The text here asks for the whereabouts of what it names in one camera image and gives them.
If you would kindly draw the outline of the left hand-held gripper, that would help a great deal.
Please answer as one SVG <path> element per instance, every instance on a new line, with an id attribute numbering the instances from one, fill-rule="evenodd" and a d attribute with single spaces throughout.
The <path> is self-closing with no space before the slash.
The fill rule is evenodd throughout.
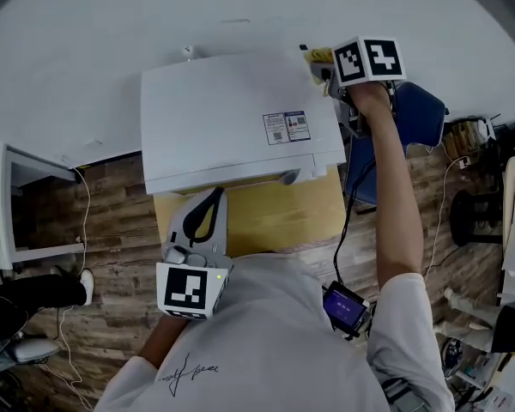
<path id="1" fill-rule="evenodd" d="M 189 320 L 215 315 L 233 269 L 230 257 L 217 255 L 227 250 L 227 211 L 227 194 L 215 187 L 189 197 L 171 218 L 169 241 L 177 245 L 167 245 L 156 264 L 157 306 L 166 315 Z"/>

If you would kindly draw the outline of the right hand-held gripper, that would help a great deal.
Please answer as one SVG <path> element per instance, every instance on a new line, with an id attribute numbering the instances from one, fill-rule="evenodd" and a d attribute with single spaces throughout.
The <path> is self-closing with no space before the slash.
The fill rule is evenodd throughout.
<path id="1" fill-rule="evenodd" d="M 357 36 L 332 48 L 333 63 L 311 62 L 313 77 L 327 82 L 327 94 L 337 101 L 338 121 L 354 136 L 370 134 L 366 118 L 353 102 L 348 88 L 364 82 L 384 86 L 390 107 L 397 105 L 396 83 L 406 79 L 397 40 Z"/>

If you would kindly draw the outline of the yellow cloth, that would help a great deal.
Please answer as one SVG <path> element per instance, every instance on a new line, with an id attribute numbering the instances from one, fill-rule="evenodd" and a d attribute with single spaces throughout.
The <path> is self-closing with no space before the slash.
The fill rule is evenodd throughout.
<path id="1" fill-rule="evenodd" d="M 303 58 L 306 60 L 307 64 L 309 65 L 309 68 L 311 62 L 334 63 L 333 53 L 329 47 L 312 48 L 305 50 L 303 51 Z M 313 75 L 312 79 L 314 80 L 316 85 L 323 87 L 323 96 L 328 96 L 328 90 L 331 79 L 327 82 L 319 82 L 313 77 Z"/>

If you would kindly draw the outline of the white appliance box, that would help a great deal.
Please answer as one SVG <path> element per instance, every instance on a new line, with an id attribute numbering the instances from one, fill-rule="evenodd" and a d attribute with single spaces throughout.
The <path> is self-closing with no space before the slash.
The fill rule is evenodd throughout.
<path id="1" fill-rule="evenodd" d="M 333 102 L 299 50 L 146 71 L 140 107 L 150 195 L 273 174 L 297 183 L 346 160 Z"/>

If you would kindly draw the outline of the person's right forearm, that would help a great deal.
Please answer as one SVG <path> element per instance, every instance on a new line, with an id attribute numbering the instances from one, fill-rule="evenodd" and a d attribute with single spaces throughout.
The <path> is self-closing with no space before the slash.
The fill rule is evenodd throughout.
<path id="1" fill-rule="evenodd" d="M 365 82 L 349 88 L 371 130 L 377 170 L 376 264 L 383 287 L 391 278 L 421 273 L 424 239 L 421 215 L 403 146 L 382 84 Z"/>

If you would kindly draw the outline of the person's left forearm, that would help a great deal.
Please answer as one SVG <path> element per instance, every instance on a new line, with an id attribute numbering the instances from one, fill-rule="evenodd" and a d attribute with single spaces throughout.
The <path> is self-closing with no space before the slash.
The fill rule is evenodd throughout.
<path id="1" fill-rule="evenodd" d="M 138 355 L 159 369 L 188 323 L 186 318 L 163 315 Z"/>

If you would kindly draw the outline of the blue chair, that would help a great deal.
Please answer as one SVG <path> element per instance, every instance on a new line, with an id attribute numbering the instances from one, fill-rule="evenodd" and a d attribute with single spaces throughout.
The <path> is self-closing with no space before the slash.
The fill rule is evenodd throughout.
<path id="1" fill-rule="evenodd" d="M 440 144 L 445 104 L 412 82 L 400 84 L 395 91 L 396 125 L 403 151 L 413 144 L 436 147 Z M 354 199 L 374 206 L 377 203 L 376 168 L 373 165 L 373 140 L 370 136 L 348 140 L 348 171 L 344 192 Z"/>

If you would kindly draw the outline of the person's white shirt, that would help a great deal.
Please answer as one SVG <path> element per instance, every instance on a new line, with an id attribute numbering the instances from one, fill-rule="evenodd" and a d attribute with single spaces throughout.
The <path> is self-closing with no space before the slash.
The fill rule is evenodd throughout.
<path id="1" fill-rule="evenodd" d="M 188 324 L 159 367 L 131 358 L 95 412 L 390 412 L 391 379 L 454 412 L 420 274 L 381 288 L 359 350 L 333 331 L 314 276 L 261 254 L 236 260 L 217 314 Z"/>

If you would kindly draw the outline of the black device with purple screen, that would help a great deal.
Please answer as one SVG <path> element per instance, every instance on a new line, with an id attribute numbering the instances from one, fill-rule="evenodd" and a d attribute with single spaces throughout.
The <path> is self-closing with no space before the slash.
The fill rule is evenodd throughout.
<path id="1" fill-rule="evenodd" d="M 323 309 L 333 330 L 343 333 L 346 341 L 359 337 L 358 329 L 370 304 L 339 282 L 323 288 Z"/>

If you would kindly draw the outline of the brown cardboard box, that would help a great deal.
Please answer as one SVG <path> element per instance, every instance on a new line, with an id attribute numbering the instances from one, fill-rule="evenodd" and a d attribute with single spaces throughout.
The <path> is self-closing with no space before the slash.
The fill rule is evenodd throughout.
<path id="1" fill-rule="evenodd" d="M 478 133 L 476 121 L 450 123 L 448 131 L 443 137 L 446 153 L 455 160 L 459 157 L 469 156 L 477 161 L 482 145 L 482 138 Z"/>

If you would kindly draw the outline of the white router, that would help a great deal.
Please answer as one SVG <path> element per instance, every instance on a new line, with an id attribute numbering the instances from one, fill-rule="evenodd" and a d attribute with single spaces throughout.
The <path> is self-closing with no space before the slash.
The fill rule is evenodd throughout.
<path id="1" fill-rule="evenodd" d="M 491 118 L 479 117 L 476 122 L 476 132 L 482 142 L 495 141 L 496 135 Z"/>

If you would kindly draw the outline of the grey office chair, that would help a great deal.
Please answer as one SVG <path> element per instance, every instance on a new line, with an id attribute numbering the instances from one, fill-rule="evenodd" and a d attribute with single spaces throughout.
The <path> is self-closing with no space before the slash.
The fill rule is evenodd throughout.
<path id="1" fill-rule="evenodd" d="M 56 354 L 57 342 L 49 338 L 23 337 L 12 341 L 0 341 L 0 372 L 23 364 L 33 364 Z"/>

